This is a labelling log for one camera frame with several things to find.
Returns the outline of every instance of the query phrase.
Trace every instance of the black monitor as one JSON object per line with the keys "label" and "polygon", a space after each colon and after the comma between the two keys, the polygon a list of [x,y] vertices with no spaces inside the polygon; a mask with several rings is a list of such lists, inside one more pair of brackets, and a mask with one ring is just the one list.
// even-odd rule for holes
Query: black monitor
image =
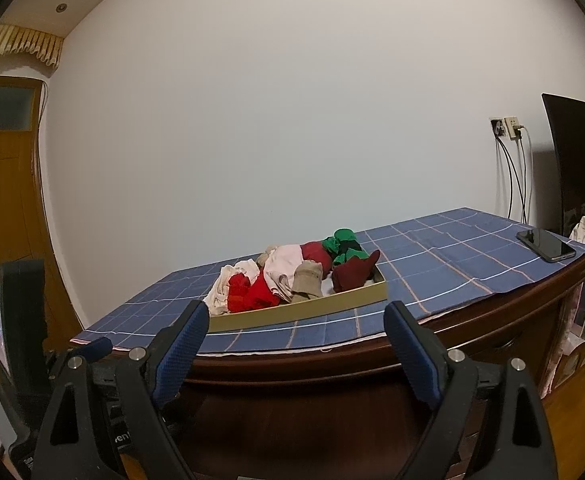
{"label": "black monitor", "polygon": [[542,94],[561,186],[561,234],[570,235],[585,216],[585,102]]}
{"label": "black monitor", "polygon": [[28,419],[32,404],[50,396],[43,342],[44,261],[0,265],[0,386],[16,397]]}

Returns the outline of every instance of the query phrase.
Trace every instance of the cardboard tray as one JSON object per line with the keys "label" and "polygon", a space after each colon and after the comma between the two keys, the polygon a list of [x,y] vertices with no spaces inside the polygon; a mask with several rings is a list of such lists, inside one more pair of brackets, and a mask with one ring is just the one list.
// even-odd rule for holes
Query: cardboard tray
{"label": "cardboard tray", "polygon": [[388,298],[386,281],[377,266],[375,266],[375,271],[373,272],[373,282],[370,285],[364,285],[347,292],[338,292],[316,300],[300,301],[300,303],[282,303],[279,306],[271,306],[260,310],[212,316],[208,332],[229,332],[243,328],[309,319],[386,300]]}

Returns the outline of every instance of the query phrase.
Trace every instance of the wooden dresser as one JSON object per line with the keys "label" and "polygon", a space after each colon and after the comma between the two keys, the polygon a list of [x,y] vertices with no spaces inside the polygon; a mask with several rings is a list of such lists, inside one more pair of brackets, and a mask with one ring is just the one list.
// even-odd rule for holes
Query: wooden dresser
{"label": "wooden dresser", "polygon": [[[582,283],[585,256],[425,325],[476,360],[522,358],[541,388]],[[191,468],[233,480],[393,479],[429,418],[385,337],[330,351],[198,357],[170,409],[187,421],[178,444]],[[450,478],[463,475],[482,412],[478,402]]]}

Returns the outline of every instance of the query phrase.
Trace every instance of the blue rubber pad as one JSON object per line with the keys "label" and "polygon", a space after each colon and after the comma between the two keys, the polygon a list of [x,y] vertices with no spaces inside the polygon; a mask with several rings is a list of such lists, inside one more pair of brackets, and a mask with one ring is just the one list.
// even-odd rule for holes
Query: blue rubber pad
{"label": "blue rubber pad", "polygon": [[383,313],[383,325],[415,397],[435,410],[444,397],[444,390],[441,387],[441,370],[438,370],[425,346],[394,303],[386,306]]}
{"label": "blue rubber pad", "polygon": [[151,396],[158,408],[175,398],[208,332],[208,307],[201,301],[198,303],[157,365]]}
{"label": "blue rubber pad", "polygon": [[99,359],[112,353],[112,342],[108,337],[100,337],[93,342],[77,347],[68,354],[68,358],[82,356],[89,363],[96,363]]}

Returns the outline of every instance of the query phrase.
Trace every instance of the drawer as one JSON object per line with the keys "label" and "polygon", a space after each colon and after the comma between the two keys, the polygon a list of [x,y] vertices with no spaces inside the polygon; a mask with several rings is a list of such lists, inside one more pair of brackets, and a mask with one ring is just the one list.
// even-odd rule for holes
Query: drawer
{"label": "drawer", "polygon": [[486,363],[505,364],[510,358],[519,357],[538,383],[545,371],[545,360],[557,329],[558,317],[558,309],[550,308],[460,348],[474,360]]}

